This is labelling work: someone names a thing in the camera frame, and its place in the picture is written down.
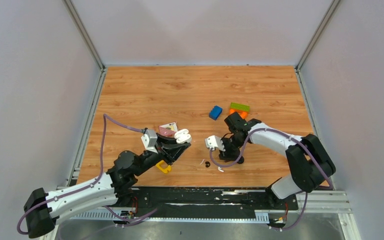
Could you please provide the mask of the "white earbud charging case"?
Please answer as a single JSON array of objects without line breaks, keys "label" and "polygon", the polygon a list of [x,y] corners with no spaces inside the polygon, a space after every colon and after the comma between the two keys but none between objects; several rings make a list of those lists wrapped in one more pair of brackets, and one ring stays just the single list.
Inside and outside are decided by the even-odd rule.
[{"label": "white earbud charging case", "polygon": [[192,141],[192,136],[186,128],[177,131],[174,134],[174,138],[178,144],[190,143]]}]

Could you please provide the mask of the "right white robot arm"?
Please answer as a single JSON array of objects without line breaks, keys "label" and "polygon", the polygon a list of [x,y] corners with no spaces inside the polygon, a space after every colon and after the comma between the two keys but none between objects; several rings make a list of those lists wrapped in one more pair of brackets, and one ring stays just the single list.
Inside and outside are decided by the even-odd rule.
[{"label": "right white robot arm", "polygon": [[329,178],[336,172],[336,166],[316,135],[289,134],[255,118],[245,120],[237,112],[226,117],[224,122],[229,137],[212,135],[205,139],[211,152],[219,151],[219,158],[225,162],[222,168],[243,163],[247,144],[264,146],[287,159],[290,173],[267,189],[265,201],[270,208],[278,209],[287,197],[299,192],[310,193],[323,182],[332,188]]}]

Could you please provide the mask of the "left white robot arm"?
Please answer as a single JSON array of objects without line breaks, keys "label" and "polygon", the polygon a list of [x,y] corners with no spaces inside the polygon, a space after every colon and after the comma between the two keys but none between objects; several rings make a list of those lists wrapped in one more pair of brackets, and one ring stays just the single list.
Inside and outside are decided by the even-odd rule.
[{"label": "left white robot arm", "polygon": [[145,147],[143,153],[122,151],[113,167],[88,181],[62,190],[34,190],[23,207],[25,234],[31,239],[38,238],[77,214],[116,203],[129,206],[133,201],[131,188],[137,183],[137,177],[154,166],[159,167],[161,162],[171,166],[191,146],[192,136],[187,129],[176,132],[173,137],[148,129],[141,141]]}]

